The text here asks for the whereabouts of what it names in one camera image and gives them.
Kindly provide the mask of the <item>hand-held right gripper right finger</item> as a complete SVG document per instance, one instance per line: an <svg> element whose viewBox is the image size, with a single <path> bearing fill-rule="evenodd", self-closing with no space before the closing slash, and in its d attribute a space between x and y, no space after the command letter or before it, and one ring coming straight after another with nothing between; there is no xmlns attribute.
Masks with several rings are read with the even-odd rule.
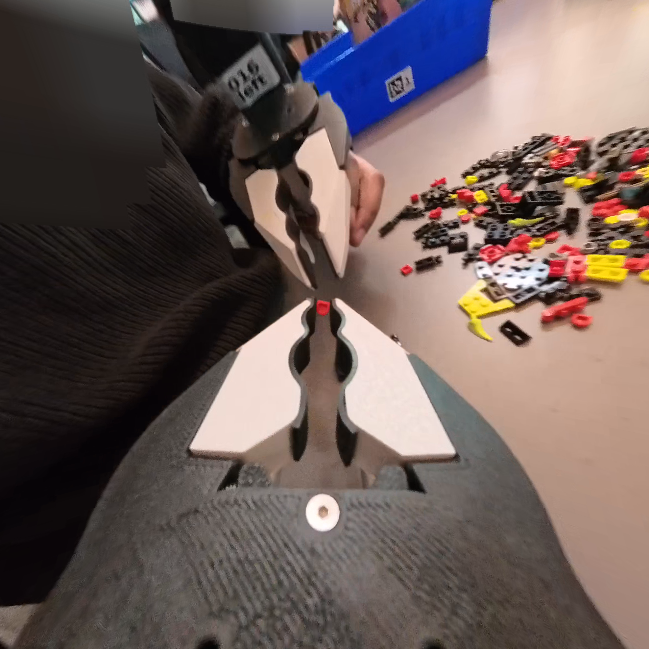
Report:
<svg viewBox="0 0 649 649"><path fill-rule="evenodd" d="M404 348L340 298L330 308L344 465L439 463L457 451Z"/></svg>

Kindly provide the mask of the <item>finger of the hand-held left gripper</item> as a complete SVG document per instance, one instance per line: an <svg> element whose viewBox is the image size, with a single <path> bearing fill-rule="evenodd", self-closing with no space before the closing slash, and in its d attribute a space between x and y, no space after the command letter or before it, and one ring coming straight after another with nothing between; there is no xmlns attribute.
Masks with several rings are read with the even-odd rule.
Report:
<svg viewBox="0 0 649 649"><path fill-rule="evenodd" d="M275 168L259 168L236 158L229 161L229 186L239 209L252 221L285 268L306 288L312 288L312 261L304 238L290 212L277 202L280 175Z"/></svg>
<svg viewBox="0 0 649 649"><path fill-rule="evenodd" d="M351 182L346 164L352 139L343 111L330 94L318 98L317 108L295 161L310 180L317 237L333 271L343 278L350 247Z"/></svg>

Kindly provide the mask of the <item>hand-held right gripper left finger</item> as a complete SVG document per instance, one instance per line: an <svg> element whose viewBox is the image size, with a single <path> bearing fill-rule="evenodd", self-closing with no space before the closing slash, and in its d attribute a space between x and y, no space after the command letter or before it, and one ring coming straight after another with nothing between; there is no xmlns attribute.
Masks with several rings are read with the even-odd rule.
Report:
<svg viewBox="0 0 649 649"><path fill-rule="evenodd" d="M241 346L189 446L199 458L299 461L308 440L307 389L315 301L304 300Z"/></svg>

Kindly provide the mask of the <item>person's left forearm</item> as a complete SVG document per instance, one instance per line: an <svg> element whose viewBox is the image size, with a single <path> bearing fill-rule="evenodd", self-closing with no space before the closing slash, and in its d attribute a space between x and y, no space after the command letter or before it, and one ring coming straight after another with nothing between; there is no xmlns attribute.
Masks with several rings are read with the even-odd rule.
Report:
<svg viewBox="0 0 649 649"><path fill-rule="evenodd" d="M232 192L232 138L239 110L215 85L199 92L189 84L146 62L158 125L170 140L192 179L227 214L241 214Z"/></svg>

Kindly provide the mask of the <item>yellow wedge lego plate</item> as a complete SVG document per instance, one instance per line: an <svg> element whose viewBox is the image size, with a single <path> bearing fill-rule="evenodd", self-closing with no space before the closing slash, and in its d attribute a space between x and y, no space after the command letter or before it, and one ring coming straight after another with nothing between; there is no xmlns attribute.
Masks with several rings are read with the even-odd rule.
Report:
<svg viewBox="0 0 649 649"><path fill-rule="evenodd" d="M496 302L484 294L486 280L478 280L458 301L458 306L471 318L482 319L495 313L515 308L515 304L508 298Z"/></svg>

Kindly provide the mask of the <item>small black lego tile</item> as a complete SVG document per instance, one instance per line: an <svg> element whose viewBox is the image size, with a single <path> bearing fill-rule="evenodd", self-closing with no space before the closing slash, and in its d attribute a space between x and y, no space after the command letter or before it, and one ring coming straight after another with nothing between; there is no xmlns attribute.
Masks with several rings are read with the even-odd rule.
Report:
<svg viewBox="0 0 649 649"><path fill-rule="evenodd" d="M499 332L516 347L527 346L532 340L531 335L510 320L499 326Z"/></svg>

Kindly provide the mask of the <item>long red lego plate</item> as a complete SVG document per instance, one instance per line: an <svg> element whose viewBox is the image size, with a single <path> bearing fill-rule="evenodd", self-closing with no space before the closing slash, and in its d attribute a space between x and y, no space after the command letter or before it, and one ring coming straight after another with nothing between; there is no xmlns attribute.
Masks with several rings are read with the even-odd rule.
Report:
<svg viewBox="0 0 649 649"><path fill-rule="evenodd" d="M572 317L574 314L583 312L588 302L588 297L579 296L563 303L552 304L542 311L540 322L550 324L558 319Z"/></svg>

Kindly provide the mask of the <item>pile of loose lego pieces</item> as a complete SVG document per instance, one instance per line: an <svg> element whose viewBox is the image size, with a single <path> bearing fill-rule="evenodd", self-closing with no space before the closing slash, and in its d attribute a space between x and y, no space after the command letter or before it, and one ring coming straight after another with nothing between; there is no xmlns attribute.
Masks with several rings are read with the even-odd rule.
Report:
<svg viewBox="0 0 649 649"><path fill-rule="evenodd" d="M515 308L482 321L535 301L544 309L579 296L595 303L600 284L618 286L628 277L648 284L648 128L599 140L535 134L468 166L458 186L435 179L378 229L379 237L408 221L418 222L411 237L425 255L402 266L403 277L440 267L443 251L460 254L473 272L477 261L518 253L549 264L544 284L510 295ZM587 306L558 320L587 329Z"/></svg>

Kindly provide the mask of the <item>person's left hand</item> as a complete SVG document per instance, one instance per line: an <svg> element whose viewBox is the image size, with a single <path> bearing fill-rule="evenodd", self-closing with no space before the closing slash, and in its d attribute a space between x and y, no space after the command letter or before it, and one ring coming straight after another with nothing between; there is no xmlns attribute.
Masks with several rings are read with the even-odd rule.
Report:
<svg viewBox="0 0 649 649"><path fill-rule="evenodd" d="M384 175L350 151L346 174L351 185L350 245L358 248L373 226L382 204Z"/></svg>

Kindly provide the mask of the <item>printed cardboard packaging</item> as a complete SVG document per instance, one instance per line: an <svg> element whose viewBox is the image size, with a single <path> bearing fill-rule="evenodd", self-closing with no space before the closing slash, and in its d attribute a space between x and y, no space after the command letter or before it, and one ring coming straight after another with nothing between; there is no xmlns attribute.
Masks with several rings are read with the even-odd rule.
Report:
<svg viewBox="0 0 649 649"><path fill-rule="evenodd" d="M361 44L419 1L334 1L334 23L343 23L354 44Z"/></svg>

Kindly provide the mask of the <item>blue plastic bin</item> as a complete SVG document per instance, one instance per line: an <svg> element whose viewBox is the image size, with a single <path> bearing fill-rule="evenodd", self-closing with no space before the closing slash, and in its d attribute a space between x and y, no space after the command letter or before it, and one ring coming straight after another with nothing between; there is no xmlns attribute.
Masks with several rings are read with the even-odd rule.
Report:
<svg viewBox="0 0 649 649"><path fill-rule="evenodd" d="M356 44L341 34L301 64L353 136L483 60L492 1L421 1Z"/></svg>

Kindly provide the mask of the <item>person's dark knit sweater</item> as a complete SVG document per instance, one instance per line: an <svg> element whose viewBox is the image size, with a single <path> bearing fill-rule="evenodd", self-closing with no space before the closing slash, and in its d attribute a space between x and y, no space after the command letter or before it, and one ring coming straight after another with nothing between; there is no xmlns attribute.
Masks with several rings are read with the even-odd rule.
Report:
<svg viewBox="0 0 649 649"><path fill-rule="evenodd" d="M125 230L1 226L2 607L47 597L124 455L279 299L161 135Z"/></svg>

